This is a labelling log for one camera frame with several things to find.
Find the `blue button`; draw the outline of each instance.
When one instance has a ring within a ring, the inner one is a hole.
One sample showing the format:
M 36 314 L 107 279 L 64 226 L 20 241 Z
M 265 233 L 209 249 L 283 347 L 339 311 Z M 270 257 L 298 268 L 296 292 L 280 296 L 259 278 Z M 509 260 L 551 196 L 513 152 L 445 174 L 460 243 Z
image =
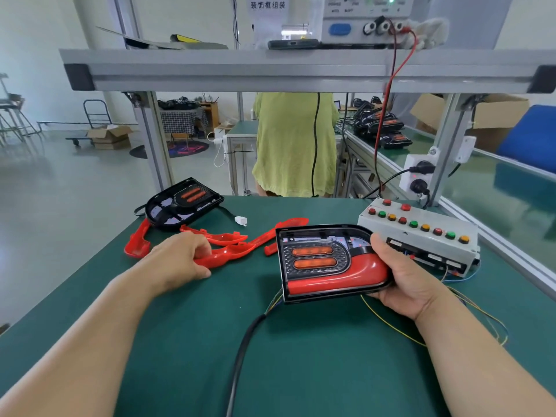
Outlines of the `blue button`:
M 330 25 L 328 33 L 330 35 L 344 36 L 349 35 L 351 32 L 351 25 L 349 23 L 334 23 Z

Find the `left hand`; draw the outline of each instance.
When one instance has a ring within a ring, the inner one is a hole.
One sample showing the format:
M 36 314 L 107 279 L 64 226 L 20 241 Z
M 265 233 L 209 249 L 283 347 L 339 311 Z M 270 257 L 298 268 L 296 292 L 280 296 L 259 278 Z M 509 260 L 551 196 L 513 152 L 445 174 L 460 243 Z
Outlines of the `left hand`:
M 143 279 L 152 296 L 156 297 L 193 280 L 211 276 L 207 268 L 193 261 L 211 252 L 212 248 L 203 235 L 184 231 L 166 238 L 125 274 L 130 274 L 135 281 Z

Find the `black case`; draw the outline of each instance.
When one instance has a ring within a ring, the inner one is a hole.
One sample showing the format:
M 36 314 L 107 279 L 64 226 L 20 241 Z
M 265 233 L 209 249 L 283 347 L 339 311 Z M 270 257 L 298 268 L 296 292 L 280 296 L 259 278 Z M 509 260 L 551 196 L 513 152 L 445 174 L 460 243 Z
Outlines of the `black case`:
M 204 191 L 205 195 L 193 202 L 181 198 L 183 193 L 193 189 L 200 189 L 198 193 Z M 177 231 L 182 225 L 190 224 L 222 202 L 224 197 L 190 177 L 151 197 L 145 205 L 145 216 L 159 230 Z M 177 222 L 167 224 L 171 218 Z

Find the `wire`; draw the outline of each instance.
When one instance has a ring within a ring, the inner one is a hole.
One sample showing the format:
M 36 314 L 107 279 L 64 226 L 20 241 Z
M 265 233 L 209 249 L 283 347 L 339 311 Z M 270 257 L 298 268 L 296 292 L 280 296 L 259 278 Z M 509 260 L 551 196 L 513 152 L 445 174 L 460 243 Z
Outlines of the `wire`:
M 463 282 L 463 281 L 469 281 L 471 278 L 473 278 L 475 275 L 477 275 L 477 272 L 479 272 L 480 266 L 475 270 L 475 272 L 473 272 L 471 275 L 466 276 L 465 278 L 462 278 L 460 280 L 447 280 L 446 275 L 444 275 L 444 278 L 441 280 L 443 283 L 447 283 L 447 282 Z
M 233 416 L 233 405 L 236 401 L 237 384 L 239 382 L 240 373 L 241 373 L 241 366 L 243 365 L 243 361 L 244 361 L 244 358 L 245 358 L 245 353 L 247 352 L 247 347 L 249 346 L 249 342 L 251 341 L 251 338 L 253 338 L 253 334 L 255 333 L 255 330 L 257 329 L 257 327 L 268 316 L 268 313 L 270 313 L 270 311 L 272 311 L 272 309 L 274 309 L 278 304 L 280 304 L 282 302 L 281 295 L 282 295 L 282 289 L 280 289 L 276 294 L 274 294 L 274 297 L 272 298 L 272 301 L 270 302 L 266 311 L 262 315 L 258 316 L 249 325 L 249 328 L 247 328 L 247 331 L 245 332 L 245 335 L 244 335 L 243 339 L 241 340 L 239 350 L 237 351 L 237 354 L 236 354 L 236 359 L 233 363 L 232 383 L 231 383 L 231 386 L 230 386 L 230 399 L 228 400 L 228 408 L 226 410 L 226 417 L 232 417 Z
M 403 170 L 403 171 L 400 171 L 400 172 L 394 174 L 393 176 L 391 176 L 390 178 L 388 178 L 388 180 L 386 180 L 385 182 L 383 182 L 382 185 L 388 184 L 388 183 L 389 183 L 390 181 L 392 181 L 394 178 L 396 178 L 396 177 L 398 177 L 399 175 L 402 175 L 403 173 L 406 173 L 406 172 L 408 172 L 408 171 L 409 171 L 408 169 L 405 169 L 405 170 Z M 369 196 L 371 196 L 371 195 L 373 195 L 374 193 L 376 193 L 377 191 L 379 191 L 379 189 L 380 189 L 380 186 L 377 187 L 376 189 L 374 189 L 374 190 L 373 190 L 372 192 L 370 192 L 368 195 L 363 196 L 363 198 L 364 198 L 364 199 L 367 199 Z
M 319 115 L 319 108 L 320 108 L 320 92 L 317 92 L 317 101 L 316 101 L 316 112 L 315 112 L 315 122 L 313 124 L 313 134 L 315 136 L 315 159 L 313 160 L 313 168 L 311 171 L 311 192 L 312 196 L 315 197 L 315 167 L 316 167 L 316 157 L 319 151 L 319 144 L 316 140 L 316 119 Z
M 406 65 L 406 63 L 409 61 L 409 59 L 411 58 L 411 56 L 415 53 L 415 50 L 417 49 L 417 43 L 418 43 L 417 35 L 412 30 L 409 30 L 409 33 L 413 34 L 413 38 L 414 38 L 413 48 L 411 49 L 411 52 L 409 53 L 407 58 L 403 61 L 403 63 L 401 63 L 400 67 L 398 67 L 398 69 L 392 74 L 392 76 L 390 77 L 390 80 L 388 81 L 388 84 L 386 85 L 386 90 L 384 91 L 384 101 L 383 101 L 382 113 L 381 113 L 380 118 L 379 118 L 379 128 L 376 132 L 374 166 L 375 166 L 376 177 L 379 181 L 379 197 L 382 196 L 382 183 L 380 182 L 380 176 L 379 176 L 379 173 L 378 173 L 378 169 L 376 167 L 376 161 L 377 161 L 377 156 L 378 156 L 380 131 L 382 130 L 382 126 L 383 126 L 383 123 L 384 123 L 384 118 L 386 116 L 386 106 L 388 105 L 388 100 L 390 98 L 390 90 L 392 89 L 392 82 L 394 81 L 394 77 L 396 77 L 396 75 L 400 72 L 402 67 Z M 397 44 L 397 40 L 396 40 L 396 30 L 395 29 L 393 29 L 393 35 L 394 35 L 394 50 L 396 50 L 398 44 Z
M 454 169 L 448 174 L 448 178 L 453 176 L 455 174 L 455 172 L 459 169 L 459 167 L 461 167 L 462 164 L 461 163 L 457 163 L 456 166 L 454 167 Z
M 505 337 L 504 340 L 500 343 L 500 345 L 504 346 L 509 339 L 509 331 L 508 328 L 506 327 L 506 325 L 504 324 L 504 322 L 502 322 L 501 320 L 497 319 L 496 317 L 494 317 L 493 315 L 491 315 L 490 313 L 485 312 L 482 308 L 480 308 L 475 302 L 473 302 L 469 297 L 467 297 L 465 294 L 462 294 L 461 292 L 459 292 L 458 290 L 456 290 L 455 288 L 452 287 L 448 287 L 448 289 L 459 299 L 463 300 L 464 302 L 468 303 L 471 307 L 476 308 L 479 312 L 481 312 L 483 315 L 485 315 L 486 317 L 492 319 L 493 321 L 495 321 L 496 323 L 498 323 L 501 327 L 504 328 L 505 333 Z
M 430 192 L 427 193 L 427 202 L 425 203 L 425 206 L 423 206 L 423 210 L 426 210 L 429 207 L 429 203 L 430 203 Z
M 216 167 L 216 168 L 220 168 L 221 166 L 223 166 L 226 163 L 226 155 L 224 155 L 224 160 L 222 161 L 222 163 L 220 165 L 216 165 L 216 159 L 218 158 L 218 155 L 220 153 L 220 148 L 222 147 L 222 143 L 220 143 L 218 145 L 218 151 L 216 151 L 216 156 L 214 157 L 214 160 L 212 161 L 212 164 Z
M 237 0 L 232 0 L 232 9 L 233 9 L 233 22 L 232 22 L 233 38 L 238 45 L 241 45 L 240 38 L 238 35 L 239 28 L 237 27 Z
M 399 330 L 398 328 L 396 328 L 395 326 L 393 326 L 393 325 L 391 325 L 390 323 L 386 322 L 382 317 L 380 317 L 380 315 L 379 315 L 377 312 L 375 312 L 375 311 L 372 309 L 371 306 L 369 306 L 369 303 L 367 303 L 367 301 L 365 300 L 365 297 L 363 297 L 362 295 L 361 295 L 361 299 L 363 300 L 363 302 L 365 303 L 365 305 L 369 308 L 369 310 L 370 310 L 371 312 L 373 312 L 373 313 L 375 314 L 375 316 L 378 317 L 382 322 L 386 323 L 386 324 L 387 324 L 388 326 L 390 326 L 393 330 L 395 330 L 396 332 L 398 332 L 398 333 L 400 333 L 401 335 L 405 336 L 406 338 L 410 339 L 410 340 L 413 341 L 414 343 L 418 343 L 419 345 L 421 345 L 421 346 L 427 348 L 426 344 L 417 341 L 416 339 L 414 339 L 414 338 L 410 337 L 409 335 L 407 335 L 407 334 L 403 333 L 402 331 L 400 331 L 400 330 Z
M 440 281 L 444 282 L 446 280 L 447 276 L 448 276 L 448 266 L 446 266 L 446 272 L 444 273 L 444 276 L 442 277 L 442 279 Z

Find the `floor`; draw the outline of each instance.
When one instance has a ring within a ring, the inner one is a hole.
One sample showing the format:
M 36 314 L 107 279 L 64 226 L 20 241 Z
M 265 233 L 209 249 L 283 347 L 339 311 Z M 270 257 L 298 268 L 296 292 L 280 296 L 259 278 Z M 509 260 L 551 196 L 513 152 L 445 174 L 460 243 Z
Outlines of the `floor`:
M 29 312 L 155 194 L 147 160 L 133 158 L 128 149 L 99 151 L 88 143 L 75 148 L 65 140 L 82 133 L 45 132 L 42 140 L 35 135 L 23 145 L 13 138 L 0 147 L 0 325 Z M 213 165 L 216 153 L 211 144 L 199 154 L 172 159 L 175 180 L 195 177 L 230 195 L 226 164 Z M 249 155 L 248 188 L 254 191 L 255 158 Z M 216 164 L 222 161 L 220 151 Z

